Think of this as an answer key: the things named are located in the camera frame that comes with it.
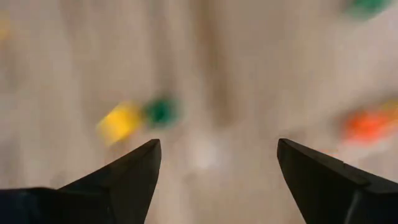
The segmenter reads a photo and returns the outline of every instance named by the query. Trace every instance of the wooden floor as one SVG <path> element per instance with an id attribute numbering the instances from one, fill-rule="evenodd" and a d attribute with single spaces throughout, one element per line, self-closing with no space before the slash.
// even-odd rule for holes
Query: wooden floor
<path id="1" fill-rule="evenodd" d="M 396 6 L 368 21 L 342 0 L 0 6 L 0 187 L 60 187 L 160 138 L 147 223 L 304 223 L 278 138 L 335 152 L 351 110 L 397 93 Z M 95 126 L 111 108 L 164 93 L 180 102 L 174 127 L 104 146 Z M 382 155 L 356 162 L 397 180 L 395 151 Z"/>

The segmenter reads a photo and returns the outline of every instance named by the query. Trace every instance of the green object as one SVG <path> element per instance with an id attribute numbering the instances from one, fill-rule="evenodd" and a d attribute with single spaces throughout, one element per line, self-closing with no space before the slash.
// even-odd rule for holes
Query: green object
<path id="1" fill-rule="evenodd" d="M 392 0 L 354 0 L 349 12 L 355 17 L 370 18 L 385 10 Z"/>
<path id="2" fill-rule="evenodd" d="M 144 114 L 150 127 L 166 127 L 177 119 L 176 102 L 172 98 L 159 98 L 144 107 Z"/>

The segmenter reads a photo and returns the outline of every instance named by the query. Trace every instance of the beige surface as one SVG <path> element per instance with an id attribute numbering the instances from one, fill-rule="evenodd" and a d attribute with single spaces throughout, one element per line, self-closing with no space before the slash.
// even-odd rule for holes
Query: beige surface
<path id="1" fill-rule="evenodd" d="M 332 0 L 165 0 L 157 17 L 138 0 L 1 7 L 12 37 L 0 50 L 0 187 L 59 187 L 160 138 L 147 223 L 303 223 L 277 139 L 338 148 L 341 118 L 398 87 L 395 6 L 366 22 Z M 157 38 L 156 19 L 165 30 Z M 159 51 L 172 82 L 159 78 L 168 66 Z M 101 117 L 164 88 L 181 103 L 176 127 L 106 149 Z M 384 164 L 390 174 L 380 174 L 393 178 L 387 157 L 361 166 Z"/>

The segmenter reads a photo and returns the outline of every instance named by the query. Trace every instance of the floor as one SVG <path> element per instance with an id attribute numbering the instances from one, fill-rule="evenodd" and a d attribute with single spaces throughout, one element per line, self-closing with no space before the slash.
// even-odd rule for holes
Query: floor
<path id="1" fill-rule="evenodd" d="M 326 153 L 356 108 L 398 87 L 398 7 L 361 21 L 344 1 L 2 0 L 0 187 L 60 187 L 160 138 L 147 223 L 304 223 L 276 159 Z M 105 147 L 115 105 L 172 94 L 174 127 Z M 351 159 L 394 175 L 398 144 Z"/>

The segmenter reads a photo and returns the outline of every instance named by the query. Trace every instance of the yellow block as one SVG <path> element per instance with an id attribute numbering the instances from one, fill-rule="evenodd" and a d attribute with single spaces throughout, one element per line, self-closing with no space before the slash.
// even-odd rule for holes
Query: yellow block
<path id="1" fill-rule="evenodd" d="M 98 124 L 99 131 L 103 134 L 106 142 L 112 145 L 127 138 L 142 124 L 142 118 L 137 107 L 130 103 L 117 105 Z"/>

